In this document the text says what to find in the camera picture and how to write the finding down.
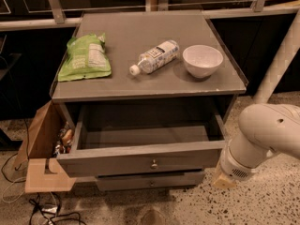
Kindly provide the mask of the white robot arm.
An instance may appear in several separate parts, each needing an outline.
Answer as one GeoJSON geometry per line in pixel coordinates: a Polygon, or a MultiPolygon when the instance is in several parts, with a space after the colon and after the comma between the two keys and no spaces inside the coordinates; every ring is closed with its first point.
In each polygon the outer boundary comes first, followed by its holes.
{"type": "Polygon", "coordinates": [[[268,102],[299,49],[300,10],[262,79],[254,103],[241,111],[239,132],[221,151],[212,179],[214,187],[235,187],[238,181],[248,180],[261,164],[280,153],[300,158],[299,108],[268,102]]]}

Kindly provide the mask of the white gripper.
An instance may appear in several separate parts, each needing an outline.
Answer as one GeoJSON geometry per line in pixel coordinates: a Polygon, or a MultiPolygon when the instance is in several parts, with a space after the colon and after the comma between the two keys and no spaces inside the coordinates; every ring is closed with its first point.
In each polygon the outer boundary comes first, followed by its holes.
{"type": "Polygon", "coordinates": [[[246,181],[257,172],[253,167],[255,153],[251,149],[237,149],[237,152],[233,155],[229,145],[222,150],[212,178],[215,188],[234,188],[234,180],[246,181]]]}

